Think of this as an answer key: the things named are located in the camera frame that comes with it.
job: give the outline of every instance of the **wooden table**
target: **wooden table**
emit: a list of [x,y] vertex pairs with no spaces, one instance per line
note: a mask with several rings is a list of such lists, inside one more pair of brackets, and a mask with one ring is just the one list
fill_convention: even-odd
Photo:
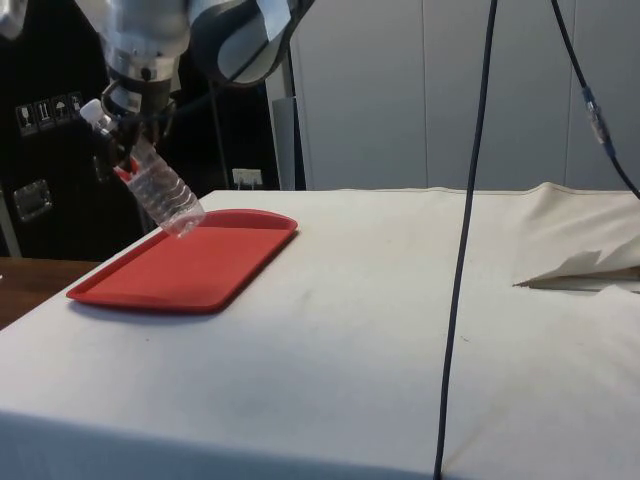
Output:
[[0,257],[0,330],[98,265]]

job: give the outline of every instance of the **plastic water bottle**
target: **plastic water bottle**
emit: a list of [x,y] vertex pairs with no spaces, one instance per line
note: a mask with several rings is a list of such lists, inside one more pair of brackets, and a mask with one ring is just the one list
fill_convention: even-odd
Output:
[[[80,115],[103,133],[117,126],[99,100],[85,105]],[[198,198],[144,136],[131,150],[131,167],[131,172],[120,167],[114,171],[165,232],[182,237],[202,222],[205,213]]]

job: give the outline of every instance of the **red plastic tray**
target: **red plastic tray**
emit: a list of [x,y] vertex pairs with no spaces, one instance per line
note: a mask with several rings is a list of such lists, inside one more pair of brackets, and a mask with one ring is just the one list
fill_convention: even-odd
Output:
[[296,221],[275,213],[212,212],[185,238],[161,232],[67,296],[125,309],[217,312],[277,256],[297,227]]

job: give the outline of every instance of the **white cabinet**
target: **white cabinet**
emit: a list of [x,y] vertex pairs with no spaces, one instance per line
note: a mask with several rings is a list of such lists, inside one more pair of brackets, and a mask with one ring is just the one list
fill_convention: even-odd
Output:
[[425,187],[422,0],[317,0],[293,60],[310,189]]
[[[490,0],[317,0],[293,42],[310,188],[466,185]],[[560,0],[621,162],[640,182],[640,4]],[[549,0],[501,0],[478,187],[621,188]]]

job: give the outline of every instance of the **power socket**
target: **power socket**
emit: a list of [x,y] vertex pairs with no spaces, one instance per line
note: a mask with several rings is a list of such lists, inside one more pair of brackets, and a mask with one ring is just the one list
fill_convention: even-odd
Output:
[[250,168],[234,168],[233,183],[238,189],[262,187],[262,171]]

